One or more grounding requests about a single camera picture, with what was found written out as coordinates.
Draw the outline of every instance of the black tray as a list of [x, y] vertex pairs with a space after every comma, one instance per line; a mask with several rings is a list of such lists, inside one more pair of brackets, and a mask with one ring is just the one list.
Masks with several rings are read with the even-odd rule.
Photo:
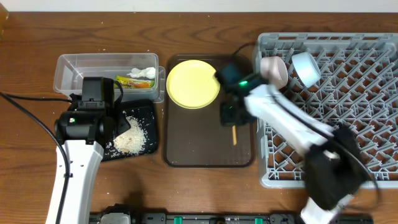
[[[180, 62], [202, 60], [216, 70], [231, 55], [175, 55], [167, 66], [167, 74]], [[243, 56], [235, 58], [240, 67], [251, 72], [251, 62]], [[252, 124], [236, 127], [238, 144], [233, 146], [232, 128], [220, 123], [220, 102], [224, 93], [208, 106], [190, 110], [176, 105], [166, 94], [164, 119], [164, 161], [173, 167], [246, 167], [254, 160]]]
[[147, 141], [144, 144], [144, 150], [138, 154], [120, 152], [114, 147], [113, 141], [104, 149], [102, 162], [127, 157], [141, 156], [155, 152], [159, 146], [157, 134], [156, 115], [153, 102], [150, 100], [129, 101], [121, 104], [121, 109], [126, 112], [126, 117], [133, 116], [138, 119], [141, 128], [146, 133]]

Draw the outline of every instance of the wire rack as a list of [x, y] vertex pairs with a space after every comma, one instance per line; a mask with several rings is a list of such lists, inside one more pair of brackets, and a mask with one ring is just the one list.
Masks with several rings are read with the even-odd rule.
[[[289, 81], [280, 91], [315, 119], [335, 128], [349, 126], [380, 187], [398, 188], [398, 35], [265, 33], [258, 41], [256, 70], [262, 57], [281, 57]], [[322, 73], [310, 88], [300, 81], [291, 60], [292, 55], [306, 51]], [[303, 158], [261, 120], [257, 141], [263, 186], [304, 187]]]

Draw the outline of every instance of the clear plastic container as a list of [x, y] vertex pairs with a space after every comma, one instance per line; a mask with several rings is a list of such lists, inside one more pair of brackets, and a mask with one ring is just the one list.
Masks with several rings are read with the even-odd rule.
[[[156, 76], [154, 86], [148, 89], [123, 89], [123, 101], [149, 99], [156, 103], [163, 101], [159, 71], [159, 59], [156, 54], [66, 54], [58, 59], [54, 78], [54, 91], [69, 97], [70, 94], [81, 94], [84, 77], [116, 78], [116, 75], [129, 77], [133, 68], [145, 69], [154, 67]], [[120, 90], [114, 90], [115, 98]]]

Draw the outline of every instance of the yellow plate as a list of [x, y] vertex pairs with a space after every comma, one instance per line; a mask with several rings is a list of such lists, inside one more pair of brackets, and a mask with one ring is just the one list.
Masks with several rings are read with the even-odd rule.
[[216, 70], [206, 62], [187, 60], [175, 66], [167, 77], [166, 89], [174, 103], [188, 109], [209, 105], [218, 95]]

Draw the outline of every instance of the white wall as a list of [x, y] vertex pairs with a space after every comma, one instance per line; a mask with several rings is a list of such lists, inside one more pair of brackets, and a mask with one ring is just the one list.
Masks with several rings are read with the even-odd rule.
[[398, 12], [398, 0], [0, 0], [8, 11]]

